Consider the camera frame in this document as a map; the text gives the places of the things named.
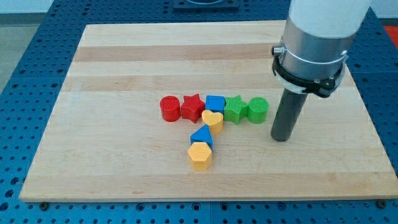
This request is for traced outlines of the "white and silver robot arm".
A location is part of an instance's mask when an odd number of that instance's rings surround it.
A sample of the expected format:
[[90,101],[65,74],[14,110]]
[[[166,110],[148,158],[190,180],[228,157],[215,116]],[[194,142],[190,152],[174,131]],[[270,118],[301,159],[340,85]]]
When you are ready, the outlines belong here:
[[291,0],[272,71],[285,89],[329,97],[345,74],[347,52],[371,0]]

